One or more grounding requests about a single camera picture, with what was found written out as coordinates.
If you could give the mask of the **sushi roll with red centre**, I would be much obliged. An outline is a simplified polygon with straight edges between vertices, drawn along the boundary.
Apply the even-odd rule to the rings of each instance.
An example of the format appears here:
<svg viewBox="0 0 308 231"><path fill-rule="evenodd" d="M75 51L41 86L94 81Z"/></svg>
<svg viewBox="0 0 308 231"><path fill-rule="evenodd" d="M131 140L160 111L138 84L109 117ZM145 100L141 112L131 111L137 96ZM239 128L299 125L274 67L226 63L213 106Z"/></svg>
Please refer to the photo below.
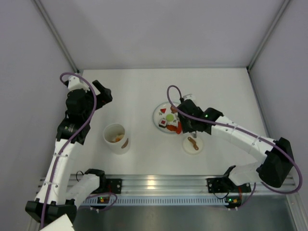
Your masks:
<svg viewBox="0 0 308 231"><path fill-rule="evenodd" d="M158 126L160 128L166 128L167 127L167 120L165 118L160 119L159 122L158 122Z"/></svg>

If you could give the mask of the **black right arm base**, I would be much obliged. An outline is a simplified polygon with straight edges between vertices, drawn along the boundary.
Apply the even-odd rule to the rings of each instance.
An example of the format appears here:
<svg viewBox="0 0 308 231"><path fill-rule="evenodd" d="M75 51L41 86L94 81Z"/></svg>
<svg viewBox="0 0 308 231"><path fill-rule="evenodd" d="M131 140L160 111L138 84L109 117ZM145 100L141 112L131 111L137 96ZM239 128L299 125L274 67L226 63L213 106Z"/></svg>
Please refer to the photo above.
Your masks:
<svg viewBox="0 0 308 231"><path fill-rule="evenodd" d="M207 178L206 182L209 193L249 193L252 191L249 183L237 186L227 177Z"/></svg>

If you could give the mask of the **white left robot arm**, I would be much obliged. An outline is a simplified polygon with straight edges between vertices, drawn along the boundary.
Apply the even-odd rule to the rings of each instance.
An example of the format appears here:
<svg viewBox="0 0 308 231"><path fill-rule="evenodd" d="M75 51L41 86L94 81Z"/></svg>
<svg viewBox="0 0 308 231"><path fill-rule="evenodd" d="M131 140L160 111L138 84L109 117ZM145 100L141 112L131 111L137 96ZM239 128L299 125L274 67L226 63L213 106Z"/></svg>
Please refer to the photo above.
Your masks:
<svg viewBox="0 0 308 231"><path fill-rule="evenodd" d="M77 209L92 193L109 192L105 172L88 169L81 180L70 190L67 188L71 170L90 130L90 120L95 110L112 101L111 90L99 81L93 86L65 82L69 92L67 110L57 128L55 149L45 181L33 201L28 201L25 211L38 223L48 225L66 214L74 221Z"/></svg>

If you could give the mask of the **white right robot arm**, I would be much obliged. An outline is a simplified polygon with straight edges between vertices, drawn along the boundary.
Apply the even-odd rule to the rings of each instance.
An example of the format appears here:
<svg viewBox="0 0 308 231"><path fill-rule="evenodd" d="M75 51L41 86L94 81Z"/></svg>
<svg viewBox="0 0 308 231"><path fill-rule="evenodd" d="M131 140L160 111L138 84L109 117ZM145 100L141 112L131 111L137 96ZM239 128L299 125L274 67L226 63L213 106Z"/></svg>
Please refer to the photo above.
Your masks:
<svg viewBox="0 0 308 231"><path fill-rule="evenodd" d="M184 133L205 132L219 137L247 152L255 162L231 166L223 175L224 183L241 186L263 182L273 188L282 186L293 165L290 142L285 138L274 140L258 136L228 119L222 112L207 108L203 111L190 99L182 99L178 117Z"/></svg>

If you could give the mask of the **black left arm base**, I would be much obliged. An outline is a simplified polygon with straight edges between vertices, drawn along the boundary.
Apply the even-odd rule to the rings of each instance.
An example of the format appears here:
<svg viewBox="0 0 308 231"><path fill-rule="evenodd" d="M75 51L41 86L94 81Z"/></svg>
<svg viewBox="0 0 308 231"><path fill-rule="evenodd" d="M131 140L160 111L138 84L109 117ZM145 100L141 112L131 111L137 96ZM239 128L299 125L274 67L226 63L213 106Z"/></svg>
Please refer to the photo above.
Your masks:
<svg viewBox="0 0 308 231"><path fill-rule="evenodd" d="M103 193L121 194L122 179L106 179L103 185Z"/></svg>

